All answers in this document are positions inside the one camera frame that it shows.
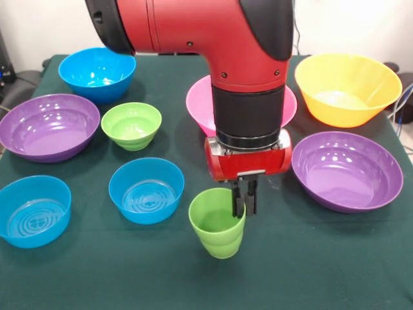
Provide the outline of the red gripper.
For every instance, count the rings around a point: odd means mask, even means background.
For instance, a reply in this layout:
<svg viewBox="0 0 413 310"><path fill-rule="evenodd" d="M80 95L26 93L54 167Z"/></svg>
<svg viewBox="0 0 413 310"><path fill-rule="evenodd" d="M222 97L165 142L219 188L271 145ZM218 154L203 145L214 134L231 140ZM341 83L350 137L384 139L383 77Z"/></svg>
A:
<svg viewBox="0 0 413 310"><path fill-rule="evenodd" d="M232 216L244 215L244 198L238 178L250 175L272 175L286 172L292 158L292 142L287 130L282 129L279 141L265 150L238 152L222 146L217 138L209 137L204 143L209 173L214 181L232 181ZM257 211L257 180L248 181L245 196L247 215Z"/></svg>

